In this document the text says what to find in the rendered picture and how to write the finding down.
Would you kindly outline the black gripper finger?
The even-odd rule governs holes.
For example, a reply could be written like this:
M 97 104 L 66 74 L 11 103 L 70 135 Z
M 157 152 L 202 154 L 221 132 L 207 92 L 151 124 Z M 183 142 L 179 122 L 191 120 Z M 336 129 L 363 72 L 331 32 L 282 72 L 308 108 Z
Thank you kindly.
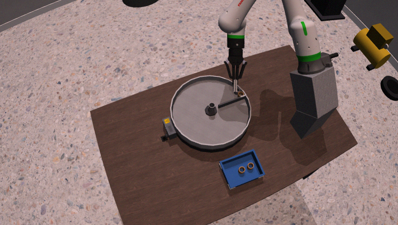
M 238 79 L 241 79 L 241 78 L 242 78 L 242 75 L 243 75 L 245 66 L 247 65 L 247 62 L 246 62 L 245 60 L 243 60 L 243 65 L 242 65 L 242 67 L 241 67 L 240 74 L 238 75 L 238 73 L 239 73 L 239 63 L 240 63 L 240 60 L 237 60 L 237 66 L 236 66 L 236 76 L 237 76 L 237 77 L 235 78 L 235 80 L 236 80 L 235 92 L 237 92 Z
M 232 65 L 232 76 L 231 76 L 231 73 L 230 73 L 230 68 L 228 66 L 228 63 L 229 63 L 228 59 L 226 61 L 224 61 L 224 63 L 226 65 L 226 67 L 227 67 L 227 71 L 228 71 L 229 77 L 230 77 L 230 79 L 232 79 L 233 91 L 235 92 L 235 81 L 236 81 L 235 80 L 235 60 L 232 60 L 232 63 L 233 63 L 233 65 Z

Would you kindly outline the blue rectangular tray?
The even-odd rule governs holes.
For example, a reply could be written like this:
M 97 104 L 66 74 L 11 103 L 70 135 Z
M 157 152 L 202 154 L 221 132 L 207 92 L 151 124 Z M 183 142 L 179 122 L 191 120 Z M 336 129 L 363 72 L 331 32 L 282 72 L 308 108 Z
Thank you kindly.
M 249 163 L 254 164 L 251 170 L 247 169 Z M 242 166 L 245 168 L 245 172 L 239 174 L 238 170 Z M 253 150 L 219 161 L 219 167 L 224 174 L 229 190 L 235 189 L 252 180 L 260 179 L 264 175 L 264 170 Z

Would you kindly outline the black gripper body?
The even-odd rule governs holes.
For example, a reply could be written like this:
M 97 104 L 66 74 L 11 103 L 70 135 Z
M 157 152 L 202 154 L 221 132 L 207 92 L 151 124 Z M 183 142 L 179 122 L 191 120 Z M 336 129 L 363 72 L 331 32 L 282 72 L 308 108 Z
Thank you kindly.
M 237 66 L 237 60 L 240 60 L 239 65 L 242 63 L 244 60 L 243 58 L 243 49 L 241 50 L 234 50 L 234 49 L 229 49 L 229 56 L 228 56 L 228 61 L 233 65 L 232 60 L 235 60 L 235 65 Z

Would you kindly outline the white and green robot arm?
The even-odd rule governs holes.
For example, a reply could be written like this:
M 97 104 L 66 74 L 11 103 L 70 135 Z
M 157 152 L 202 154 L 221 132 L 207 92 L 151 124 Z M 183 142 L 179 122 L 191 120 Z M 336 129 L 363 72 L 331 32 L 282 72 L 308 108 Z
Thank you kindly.
M 241 50 L 245 47 L 246 15 L 256 0 L 233 0 L 219 17 L 220 29 L 227 33 L 227 47 Z M 298 73 L 311 75 L 332 67 L 338 53 L 321 53 L 315 23 L 307 19 L 300 0 L 282 0 L 288 31 L 298 58 Z

